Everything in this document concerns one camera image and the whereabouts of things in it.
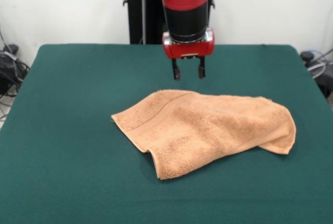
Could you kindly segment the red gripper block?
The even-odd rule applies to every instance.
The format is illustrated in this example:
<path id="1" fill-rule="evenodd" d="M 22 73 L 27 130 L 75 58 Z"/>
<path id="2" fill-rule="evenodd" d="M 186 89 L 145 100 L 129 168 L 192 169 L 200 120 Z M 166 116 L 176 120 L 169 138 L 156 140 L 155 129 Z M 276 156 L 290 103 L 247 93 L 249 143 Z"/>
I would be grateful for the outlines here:
<path id="1" fill-rule="evenodd" d="M 181 79 L 181 73 L 176 59 L 187 57 L 199 57 L 198 75 L 200 79 L 206 77 L 205 56 L 211 55 L 215 46 L 214 31 L 207 28 L 203 39 L 196 42 L 178 43 L 171 39 L 169 32 L 162 35 L 162 45 L 166 56 L 172 61 L 174 80 Z"/>

